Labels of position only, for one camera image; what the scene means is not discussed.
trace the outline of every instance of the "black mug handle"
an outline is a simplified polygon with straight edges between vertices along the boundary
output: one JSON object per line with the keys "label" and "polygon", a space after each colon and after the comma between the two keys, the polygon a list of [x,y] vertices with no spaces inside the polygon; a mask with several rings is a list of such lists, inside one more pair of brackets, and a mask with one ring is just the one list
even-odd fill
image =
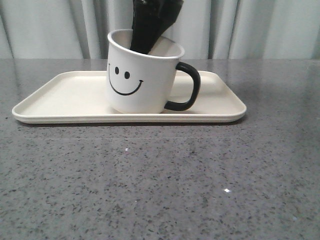
{"label": "black mug handle", "polygon": [[186,102],[168,101],[165,104],[164,108],[173,110],[173,111],[184,111],[191,108],[191,106],[196,101],[196,98],[200,90],[200,75],[199,75],[199,72],[193,66],[181,61],[176,65],[175,69],[183,71],[191,76],[193,80],[192,94],[189,101],[186,101]]}

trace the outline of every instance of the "smiley face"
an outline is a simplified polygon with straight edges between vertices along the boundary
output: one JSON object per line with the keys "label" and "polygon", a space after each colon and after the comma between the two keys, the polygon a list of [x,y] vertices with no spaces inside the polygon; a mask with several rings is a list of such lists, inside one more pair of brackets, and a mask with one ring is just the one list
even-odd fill
{"label": "smiley face", "polygon": [[[132,94],[134,94],[136,91],[139,90],[139,88],[141,87],[141,84],[144,82],[143,80],[139,80],[138,86],[137,86],[133,91],[131,91],[131,92],[120,92],[120,91],[116,90],[116,89],[114,88],[114,86],[112,85],[112,83],[111,83],[111,78],[110,78],[110,63],[109,63],[108,65],[109,65],[109,70],[108,70],[109,82],[110,82],[110,85],[111,85],[111,88],[113,89],[113,91],[115,91],[117,94],[122,95],[122,96],[129,96],[129,95],[132,95]],[[120,73],[119,67],[116,66],[116,67],[114,68],[114,73],[115,73],[116,75],[119,75],[119,73]],[[129,79],[129,78],[130,78],[130,73],[129,73],[128,71],[126,71],[126,72],[124,73],[124,78],[125,78],[125,79]]]}

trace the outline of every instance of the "curtain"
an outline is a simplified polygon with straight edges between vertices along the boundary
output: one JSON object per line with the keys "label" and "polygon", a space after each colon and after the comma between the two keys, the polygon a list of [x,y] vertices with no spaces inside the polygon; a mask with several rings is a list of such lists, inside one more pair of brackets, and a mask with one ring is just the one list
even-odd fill
{"label": "curtain", "polygon": [[[0,0],[0,58],[106,59],[132,0]],[[184,59],[319,59],[320,0],[184,0],[164,35]]]}

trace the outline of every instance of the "smiley face mug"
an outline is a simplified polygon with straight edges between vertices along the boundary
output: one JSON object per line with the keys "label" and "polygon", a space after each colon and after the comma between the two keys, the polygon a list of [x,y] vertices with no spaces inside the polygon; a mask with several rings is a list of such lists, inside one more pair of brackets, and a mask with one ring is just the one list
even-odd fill
{"label": "smiley face mug", "polygon": [[[199,93],[200,75],[194,67],[180,62],[185,53],[182,46],[161,36],[147,55],[130,50],[131,39],[131,29],[108,34],[106,95],[111,107],[125,114],[189,109]],[[193,80],[192,94],[186,102],[168,101],[177,70]]]}

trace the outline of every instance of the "white tray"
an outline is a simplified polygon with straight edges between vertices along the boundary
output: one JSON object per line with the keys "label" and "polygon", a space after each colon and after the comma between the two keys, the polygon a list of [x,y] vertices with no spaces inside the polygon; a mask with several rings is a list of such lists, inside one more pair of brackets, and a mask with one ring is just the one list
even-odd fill
{"label": "white tray", "polygon": [[[159,114],[123,114],[106,101],[105,71],[70,71],[57,75],[12,109],[13,116],[28,124],[71,123],[228,123],[245,115],[246,105],[218,75],[199,71],[201,87],[194,105],[186,111]],[[171,101],[185,102],[193,81],[177,71]]]}

